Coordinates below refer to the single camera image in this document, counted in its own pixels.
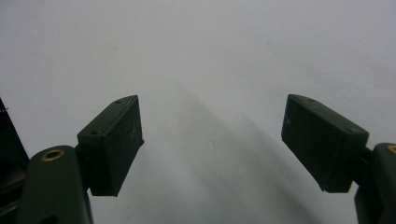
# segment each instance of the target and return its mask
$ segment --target brass screw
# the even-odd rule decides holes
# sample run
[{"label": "brass screw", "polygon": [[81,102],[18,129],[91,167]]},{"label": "brass screw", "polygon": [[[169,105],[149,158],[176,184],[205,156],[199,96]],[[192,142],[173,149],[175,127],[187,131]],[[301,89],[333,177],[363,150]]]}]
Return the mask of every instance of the brass screw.
[{"label": "brass screw", "polygon": [[46,152],[42,157],[42,161],[55,161],[64,155],[64,151],[61,149],[54,149]]},{"label": "brass screw", "polygon": [[389,151],[393,152],[394,154],[396,154],[396,145],[390,145],[388,146]]}]

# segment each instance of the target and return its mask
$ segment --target white surface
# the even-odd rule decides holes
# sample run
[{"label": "white surface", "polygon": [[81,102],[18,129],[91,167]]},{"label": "white surface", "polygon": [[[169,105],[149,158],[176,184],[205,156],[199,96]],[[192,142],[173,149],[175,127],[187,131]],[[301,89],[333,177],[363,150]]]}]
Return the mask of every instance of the white surface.
[{"label": "white surface", "polygon": [[357,223],[280,139],[315,98],[394,142],[394,1],[1,1],[0,95],[30,156],[138,94],[146,144],[95,223]]}]

